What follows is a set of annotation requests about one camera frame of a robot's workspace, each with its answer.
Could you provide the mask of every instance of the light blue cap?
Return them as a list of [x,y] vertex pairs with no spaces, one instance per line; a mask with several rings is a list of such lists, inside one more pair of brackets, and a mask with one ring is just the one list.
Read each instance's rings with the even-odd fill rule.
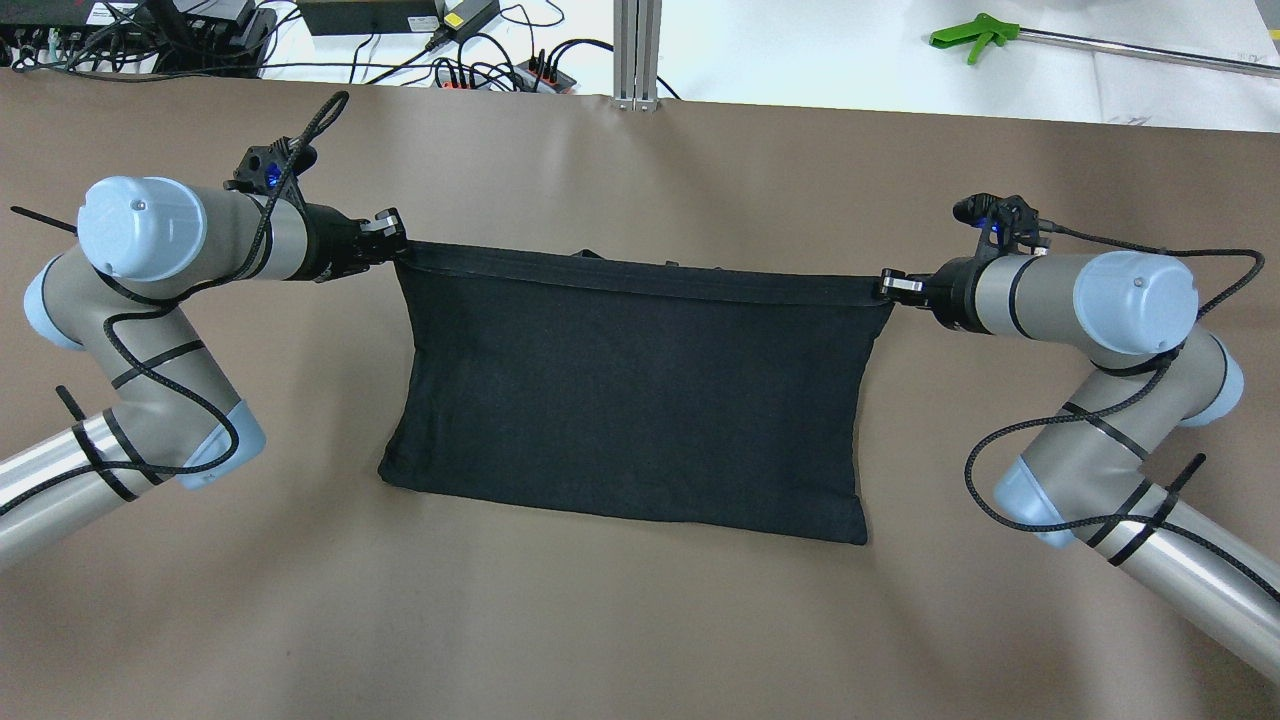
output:
[[[266,433],[262,432],[262,425],[257,424],[257,418],[250,411],[247,402],[241,400],[236,404],[236,407],[232,407],[232,411],[227,414],[227,419],[232,421],[232,425],[236,427],[236,434],[239,436],[239,445],[236,446],[236,452],[220,465],[215,465],[204,473],[178,475],[178,482],[182,483],[182,487],[200,489],[248,462],[266,447]],[[191,454],[191,457],[183,462],[183,466],[192,468],[218,460],[218,456],[227,452],[227,448],[230,446],[230,433],[227,432],[227,428],[218,425],[200,443],[200,447]]]
[[[1056,525],[1065,523],[1062,514],[1057,511],[1053,502],[1044,495],[1036,474],[1027,466],[1027,461],[1019,455],[1014,466],[1005,473],[1005,477],[996,483],[996,505],[1009,514],[1010,518],[1027,525]],[[1075,539],[1071,530],[1055,530],[1052,533],[1036,533],[1036,537],[1053,547],[1066,547]]]
[[1080,270],[1075,316],[1094,342],[1126,355],[1164,352],[1196,324],[1196,278],[1176,258],[1123,250],[1098,255]]
[[169,178],[111,177],[84,193],[81,247],[99,270],[138,282],[180,273],[205,245],[205,206]]
[[1226,360],[1226,369],[1222,372],[1222,387],[1217,391],[1213,401],[1208,404],[1208,407],[1178,423],[1181,428],[1202,428],[1217,420],[1234,410],[1235,405],[1240,402],[1240,397],[1244,396],[1244,372],[1240,370],[1240,365],[1226,351],[1226,346],[1222,345],[1222,341],[1217,336],[1213,336],[1213,341],[1222,348],[1222,359]]
[[35,279],[31,281],[31,284],[27,286],[27,292],[22,296],[22,309],[27,313],[27,322],[31,323],[31,328],[40,333],[40,337],[58,347],[84,350],[83,345],[67,337],[63,331],[58,329],[54,319],[49,316],[49,309],[45,307],[45,275],[49,274],[49,268],[54,266],[58,258],[45,263],[45,269],[40,270]]

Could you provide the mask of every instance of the black cloth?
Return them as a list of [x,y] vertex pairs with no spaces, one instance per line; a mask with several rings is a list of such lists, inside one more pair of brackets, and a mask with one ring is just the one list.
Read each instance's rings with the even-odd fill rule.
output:
[[863,544],[854,413],[877,278],[412,243],[416,491]]

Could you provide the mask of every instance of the white label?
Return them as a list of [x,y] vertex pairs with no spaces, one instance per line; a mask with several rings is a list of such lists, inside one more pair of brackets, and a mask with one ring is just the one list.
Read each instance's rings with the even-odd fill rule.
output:
[[410,32],[435,32],[440,28],[440,18],[435,15],[413,15],[408,18]]
[[93,8],[88,12],[88,19],[84,20],[84,24],[109,26],[115,22],[115,15],[111,14],[110,8],[115,8],[120,13],[128,13],[137,6],[137,3],[93,3]]

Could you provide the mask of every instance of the robotic arm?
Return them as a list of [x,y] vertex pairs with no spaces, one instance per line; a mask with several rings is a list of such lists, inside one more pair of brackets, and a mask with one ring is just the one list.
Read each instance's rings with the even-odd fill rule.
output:
[[1206,425],[1243,393],[1239,365],[1197,324],[1225,293],[1197,313],[1192,273],[1169,255],[1050,256],[1042,232],[1079,233],[1039,220],[1016,196],[973,196],[954,213],[982,228],[974,256],[928,275],[886,269],[881,293],[951,329],[1073,345],[1097,368],[1057,416],[1020,424],[1043,429],[996,486],[1007,516],[972,483],[978,452],[1004,430],[969,457],[974,500],[1055,547],[1085,542],[1280,682],[1280,566],[1179,502],[1189,473],[1169,491],[1138,473],[1175,427]]
[[265,436],[178,305],[236,279],[325,282],[407,246],[396,209],[353,220],[308,204],[296,177],[338,94],[298,138],[251,147],[224,190],[106,178],[79,210],[79,243],[24,296],[32,327],[87,350],[120,402],[0,462],[0,568],[177,475],[202,487],[257,455]]

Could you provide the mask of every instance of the green clamp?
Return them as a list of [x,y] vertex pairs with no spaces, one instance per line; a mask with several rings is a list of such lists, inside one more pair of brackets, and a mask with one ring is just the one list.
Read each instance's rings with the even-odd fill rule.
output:
[[978,61],[978,55],[988,42],[995,40],[996,45],[1004,46],[1010,40],[1018,37],[1019,29],[1021,28],[1014,23],[1002,23],[987,13],[978,13],[978,17],[973,22],[934,32],[929,36],[929,45],[934,47],[954,47],[965,42],[973,42],[973,50],[969,51],[969,64],[973,65]]

